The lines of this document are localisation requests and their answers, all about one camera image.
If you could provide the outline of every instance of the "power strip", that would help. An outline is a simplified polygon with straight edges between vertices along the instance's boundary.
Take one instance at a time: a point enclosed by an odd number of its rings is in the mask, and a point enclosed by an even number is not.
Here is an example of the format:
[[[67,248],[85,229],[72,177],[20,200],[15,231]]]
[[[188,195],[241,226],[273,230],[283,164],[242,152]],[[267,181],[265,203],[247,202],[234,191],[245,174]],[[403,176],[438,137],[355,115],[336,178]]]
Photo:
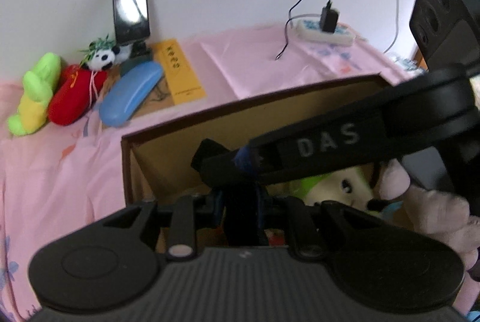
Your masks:
[[[356,35],[346,27],[338,25],[335,33],[323,32],[320,30],[320,21],[299,20],[297,24],[297,35],[302,40],[316,43],[330,43],[337,45],[351,46]]]

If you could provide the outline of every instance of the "ribbed black surface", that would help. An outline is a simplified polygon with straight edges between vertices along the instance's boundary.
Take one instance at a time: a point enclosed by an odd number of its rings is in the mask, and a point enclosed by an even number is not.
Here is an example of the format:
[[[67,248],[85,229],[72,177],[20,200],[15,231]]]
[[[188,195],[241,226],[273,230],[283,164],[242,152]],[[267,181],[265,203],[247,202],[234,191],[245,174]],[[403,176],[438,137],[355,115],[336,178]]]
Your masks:
[[[32,319],[34,322],[79,320],[454,322],[464,319],[448,307],[406,316],[368,309],[341,292],[322,265],[293,260],[286,249],[212,248],[194,261],[170,264],[147,294],[123,308],[88,316],[45,309]]]

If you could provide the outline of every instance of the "plush toy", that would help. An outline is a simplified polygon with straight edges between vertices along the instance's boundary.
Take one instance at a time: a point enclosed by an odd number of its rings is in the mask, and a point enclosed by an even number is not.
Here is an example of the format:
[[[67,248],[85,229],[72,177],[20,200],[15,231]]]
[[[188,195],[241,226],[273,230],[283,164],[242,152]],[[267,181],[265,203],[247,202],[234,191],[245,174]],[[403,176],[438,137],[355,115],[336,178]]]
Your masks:
[[[58,125],[78,120],[98,99],[107,78],[107,70],[126,60],[129,47],[119,47],[113,40],[97,39],[90,43],[80,65],[69,66],[62,74],[61,87],[52,98],[48,116]]]
[[[385,166],[375,189],[382,199],[399,199],[382,211],[387,220],[450,246],[462,258],[466,271],[477,263],[480,218],[470,215],[464,198],[411,185],[409,175],[397,160]],[[467,273],[453,306],[467,314],[479,293],[480,283]]]
[[[292,194],[309,206],[335,200],[360,211],[365,211],[367,203],[374,197],[362,171],[356,167],[305,178]]]
[[[47,121],[47,107],[57,87],[61,71],[60,57],[47,53],[23,76],[24,93],[18,113],[8,118],[8,128],[16,136],[37,131]]]

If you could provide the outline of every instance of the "green plush toy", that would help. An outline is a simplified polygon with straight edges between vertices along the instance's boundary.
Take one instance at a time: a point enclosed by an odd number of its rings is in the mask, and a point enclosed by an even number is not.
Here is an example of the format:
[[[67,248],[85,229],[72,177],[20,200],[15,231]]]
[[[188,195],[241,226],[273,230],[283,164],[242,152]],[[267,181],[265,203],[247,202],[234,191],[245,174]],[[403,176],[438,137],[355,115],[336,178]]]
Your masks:
[[[15,136],[40,129],[47,121],[47,108],[61,73],[60,57],[47,53],[23,76],[23,96],[17,114],[8,118],[8,128]]]
[[[309,206],[334,200],[360,211],[366,211],[368,202],[374,197],[357,167],[305,178],[296,185],[292,194]]]

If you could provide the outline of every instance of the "white lettering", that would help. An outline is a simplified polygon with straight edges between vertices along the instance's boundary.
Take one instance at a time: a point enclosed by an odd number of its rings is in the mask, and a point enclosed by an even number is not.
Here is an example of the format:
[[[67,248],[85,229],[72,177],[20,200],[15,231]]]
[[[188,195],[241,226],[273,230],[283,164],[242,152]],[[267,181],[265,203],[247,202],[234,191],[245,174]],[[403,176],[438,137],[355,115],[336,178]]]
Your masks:
[[[300,155],[308,158],[314,154],[314,143],[310,139],[297,139],[298,150]]]
[[[352,123],[342,125],[342,128],[341,128],[342,135],[350,138],[349,140],[344,141],[345,144],[355,144],[360,140],[360,136],[358,133],[356,133],[355,131],[349,131],[349,129],[354,127],[355,127],[355,124],[352,124]]]
[[[329,147],[337,148],[337,143],[332,139],[328,132],[322,132],[322,141],[320,143],[320,151],[325,152]]]

